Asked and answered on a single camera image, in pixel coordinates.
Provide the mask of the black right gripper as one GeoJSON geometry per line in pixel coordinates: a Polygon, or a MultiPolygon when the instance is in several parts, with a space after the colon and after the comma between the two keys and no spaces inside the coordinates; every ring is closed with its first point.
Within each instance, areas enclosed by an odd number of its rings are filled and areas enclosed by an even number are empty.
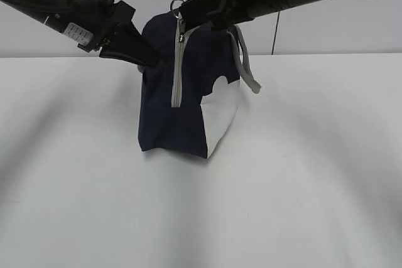
{"type": "Polygon", "coordinates": [[[187,0],[179,7],[185,29],[210,21],[215,29],[252,21],[283,9],[283,0],[187,0]]]}

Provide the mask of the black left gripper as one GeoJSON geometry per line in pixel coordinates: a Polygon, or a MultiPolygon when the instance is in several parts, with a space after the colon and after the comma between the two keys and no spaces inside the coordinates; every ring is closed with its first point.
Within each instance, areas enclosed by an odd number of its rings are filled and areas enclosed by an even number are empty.
{"type": "Polygon", "coordinates": [[[124,1],[68,0],[71,10],[62,14],[62,34],[86,52],[101,58],[155,67],[158,54],[132,23],[135,9],[124,1]]]}

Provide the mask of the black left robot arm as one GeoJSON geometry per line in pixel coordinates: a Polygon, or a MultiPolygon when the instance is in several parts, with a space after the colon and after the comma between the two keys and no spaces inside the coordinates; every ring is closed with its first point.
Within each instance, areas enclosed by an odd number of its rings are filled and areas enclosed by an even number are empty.
{"type": "Polygon", "coordinates": [[[135,9],[115,0],[1,0],[2,3],[69,37],[101,58],[144,67],[158,64],[158,53],[133,24],[135,9]]]}

